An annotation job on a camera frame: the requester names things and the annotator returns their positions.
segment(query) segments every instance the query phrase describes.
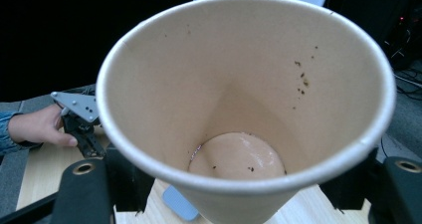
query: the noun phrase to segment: cup rim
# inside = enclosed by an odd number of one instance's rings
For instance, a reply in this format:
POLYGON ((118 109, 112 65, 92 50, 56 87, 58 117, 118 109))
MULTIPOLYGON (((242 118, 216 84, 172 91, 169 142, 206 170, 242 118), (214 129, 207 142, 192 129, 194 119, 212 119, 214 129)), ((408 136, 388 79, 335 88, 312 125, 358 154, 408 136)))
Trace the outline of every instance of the cup rim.
POLYGON ((139 23, 136 27, 126 33, 105 57, 96 84, 97 104, 105 133, 123 156, 149 175, 169 182, 174 186, 202 192, 232 195, 258 195, 298 190, 303 187, 328 181, 350 170, 353 166, 364 160, 369 152, 375 148, 375 144, 387 130, 394 112, 396 101, 395 81, 389 62, 375 41, 356 24, 341 15, 332 13, 329 9, 299 0, 268 1, 307 7, 308 9, 332 14, 336 19, 341 20, 342 23, 346 23, 353 29, 356 35, 367 41, 368 45, 373 50, 373 56, 379 60, 378 70, 382 80, 382 94, 379 101, 379 107, 372 122, 368 124, 368 129, 366 129, 356 140, 326 160, 307 169, 288 174, 287 176, 262 180, 225 180, 192 174, 159 162, 136 148, 134 143, 124 136, 123 132, 115 124, 107 104, 107 71, 112 66, 111 58, 113 57, 113 54, 115 54, 121 46, 124 46, 125 39, 132 36, 144 24, 153 22, 154 19, 165 16, 167 13, 172 13, 183 7, 194 6, 198 3, 213 3, 219 1, 220 0, 196 0, 162 11, 139 23))

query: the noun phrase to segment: human hand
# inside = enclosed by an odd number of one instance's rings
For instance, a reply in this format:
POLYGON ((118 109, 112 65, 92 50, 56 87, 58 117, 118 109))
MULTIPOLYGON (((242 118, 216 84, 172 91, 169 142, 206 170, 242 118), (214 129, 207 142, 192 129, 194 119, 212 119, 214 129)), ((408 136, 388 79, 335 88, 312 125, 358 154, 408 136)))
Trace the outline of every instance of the human hand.
POLYGON ((14 115, 8 126, 10 137, 17 143, 26 140, 76 146, 78 141, 72 135, 60 131, 63 127, 61 110, 54 104, 36 112, 14 115))

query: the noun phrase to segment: finger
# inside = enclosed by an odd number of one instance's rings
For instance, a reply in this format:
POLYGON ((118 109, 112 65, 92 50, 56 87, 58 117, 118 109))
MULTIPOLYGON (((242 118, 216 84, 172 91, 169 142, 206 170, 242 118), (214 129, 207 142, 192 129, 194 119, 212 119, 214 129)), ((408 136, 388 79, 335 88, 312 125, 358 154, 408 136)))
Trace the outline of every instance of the finger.
POLYGON ((60 146, 76 146, 78 145, 78 141, 72 135, 54 130, 51 132, 49 137, 49 142, 55 145, 60 146))

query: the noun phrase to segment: sleeve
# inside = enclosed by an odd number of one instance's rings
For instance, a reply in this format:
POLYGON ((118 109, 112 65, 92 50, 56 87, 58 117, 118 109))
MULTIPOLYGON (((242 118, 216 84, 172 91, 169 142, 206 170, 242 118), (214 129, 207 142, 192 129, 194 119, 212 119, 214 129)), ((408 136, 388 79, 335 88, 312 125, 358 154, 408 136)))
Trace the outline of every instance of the sleeve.
POLYGON ((21 112, 0 112, 0 156, 10 152, 19 151, 39 145, 39 143, 30 143, 24 141, 22 143, 16 143, 12 140, 9 135, 8 125, 9 120, 13 115, 22 114, 21 112))

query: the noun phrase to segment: cup bottom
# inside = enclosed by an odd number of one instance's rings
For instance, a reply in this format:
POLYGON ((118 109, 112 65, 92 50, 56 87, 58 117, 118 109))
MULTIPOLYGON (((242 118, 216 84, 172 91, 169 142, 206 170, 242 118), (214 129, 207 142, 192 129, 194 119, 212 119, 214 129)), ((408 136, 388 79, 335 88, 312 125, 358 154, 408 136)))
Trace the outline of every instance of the cup bottom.
POLYGON ((201 144, 192 155, 191 173, 234 180, 255 180, 286 175, 273 148, 251 133, 228 132, 201 144))

